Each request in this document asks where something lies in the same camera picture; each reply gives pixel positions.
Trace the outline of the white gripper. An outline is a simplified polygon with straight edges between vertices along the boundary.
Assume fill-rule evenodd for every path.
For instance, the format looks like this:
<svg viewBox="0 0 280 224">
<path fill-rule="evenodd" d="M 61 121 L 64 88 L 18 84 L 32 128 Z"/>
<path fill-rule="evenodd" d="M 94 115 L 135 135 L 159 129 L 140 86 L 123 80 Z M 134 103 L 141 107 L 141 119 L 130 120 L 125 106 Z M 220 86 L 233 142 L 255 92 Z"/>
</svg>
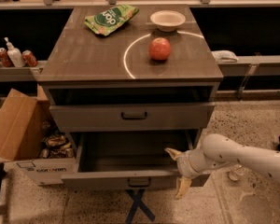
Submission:
<svg viewBox="0 0 280 224">
<path fill-rule="evenodd" d="M 177 168 L 181 177 L 176 179 L 176 194 L 175 198 L 180 200 L 184 197 L 191 185 L 191 179 L 201 174 L 200 157 L 202 152 L 200 150 L 188 150 L 180 152 L 179 150 L 167 147 L 165 151 L 170 157 L 177 161 Z"/>
</svg>

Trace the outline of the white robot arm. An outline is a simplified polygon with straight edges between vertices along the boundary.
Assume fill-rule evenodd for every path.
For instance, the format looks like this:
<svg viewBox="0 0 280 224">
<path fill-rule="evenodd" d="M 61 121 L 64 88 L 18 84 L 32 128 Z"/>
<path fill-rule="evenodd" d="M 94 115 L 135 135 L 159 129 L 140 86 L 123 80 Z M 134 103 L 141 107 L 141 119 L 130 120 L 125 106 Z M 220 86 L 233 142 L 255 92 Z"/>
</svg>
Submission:
<svg viewBox="0 0 280 224">
<path fill-rule="evenodd" d="M 180 173 L 176 179 L 178 200 L 187 193 L 194 178 L 233 163 L 280 184 L 280 151 L 241 145 L 218 133 L 208 134 L 199 148 L 181 152 L 167 147 L 165 151 L 176 161 Z"/>
</svg>

